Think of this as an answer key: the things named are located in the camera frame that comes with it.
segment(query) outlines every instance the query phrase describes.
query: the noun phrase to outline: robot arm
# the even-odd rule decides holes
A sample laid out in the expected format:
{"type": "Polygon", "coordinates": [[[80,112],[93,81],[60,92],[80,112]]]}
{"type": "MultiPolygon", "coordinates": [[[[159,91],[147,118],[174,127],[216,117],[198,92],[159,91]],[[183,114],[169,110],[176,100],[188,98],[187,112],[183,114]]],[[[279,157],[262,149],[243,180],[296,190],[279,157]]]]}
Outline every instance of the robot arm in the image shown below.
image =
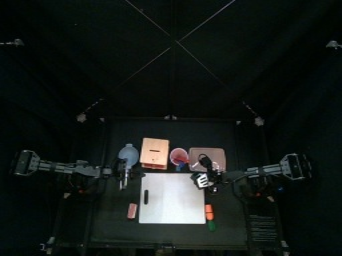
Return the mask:
{"type": "Polygon", "coordinates": [[[76,163],[65,164],[41,160],[31,150],[23,150],[15,159],[13,174],[31,176],[36,171],[56,172],[64,174],[81,174],[88,177],[100,178],[112,175],[109,168],[93,167],[87,161],[77,160],[76,163]]]}

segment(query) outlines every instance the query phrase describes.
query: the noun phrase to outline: metal rod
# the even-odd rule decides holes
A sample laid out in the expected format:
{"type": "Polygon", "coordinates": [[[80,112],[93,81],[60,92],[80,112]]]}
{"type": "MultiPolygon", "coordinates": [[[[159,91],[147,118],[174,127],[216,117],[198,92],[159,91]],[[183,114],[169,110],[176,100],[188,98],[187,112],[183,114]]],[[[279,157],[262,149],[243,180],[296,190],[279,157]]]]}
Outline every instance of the metal rod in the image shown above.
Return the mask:
{"type": "Polygon", "coordinates": [[[156,22],[144,14],[144,12],[128,1],[124,0],[131,7],[148,19],[148,21],[159,28],[160,31],[163,31],[163,33],[169,36],[169,34],[165,32],[165,30],[156,24],[156,22]]]}
{"type": "Polygon", "coordinates": [[[230,1],[178,41],[182,42],[235,1],[230,1]]]}
{"type": "Polygon", "coordinates": [[[113,88],[112,92],[116,91],[119,89],[119,87],[121,87],[131,79],[132,77],[169,50],[171,47],[168,47],[149,62],[147,62],[147,64],[139,68],[132,75],[113,88]]]}

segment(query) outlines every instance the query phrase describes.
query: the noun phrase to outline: wooden box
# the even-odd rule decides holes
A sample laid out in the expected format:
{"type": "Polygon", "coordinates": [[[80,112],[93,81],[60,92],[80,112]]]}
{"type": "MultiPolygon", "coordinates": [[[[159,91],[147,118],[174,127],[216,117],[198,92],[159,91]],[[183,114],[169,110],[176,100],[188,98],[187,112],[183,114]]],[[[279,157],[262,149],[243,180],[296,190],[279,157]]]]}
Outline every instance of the wooden box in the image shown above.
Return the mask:
{"type": "Polygon", "coordinates": [[[167,169],[168,161],[168,140],[144,138],[141,153],[140,153],[140,163],[143,168],[151,169],[167,169]]]}

